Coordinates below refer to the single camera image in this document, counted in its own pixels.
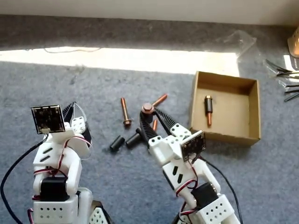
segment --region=cardboard box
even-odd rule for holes
[[[206,138],[251,146],[261,139],[259,85],[254,79],[197,72],[193,81],[190,130]],[[204,98],[213,98],[208,127]]]

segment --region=red wire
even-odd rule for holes
[[[29,219],[30,224],[34,224],[33,217],[32,217],[32,212],[33,212],[33,209],[28,209],[27,210],[28,219]]]
[[[184,189],[185,187],[187,187],[190,183],[192,182],[196,182],[196,180],[188,180],[186,183],[184,183],[177,191],[176,191],[176,195],[178,196],[178,194],[181,192],[182,189]]]

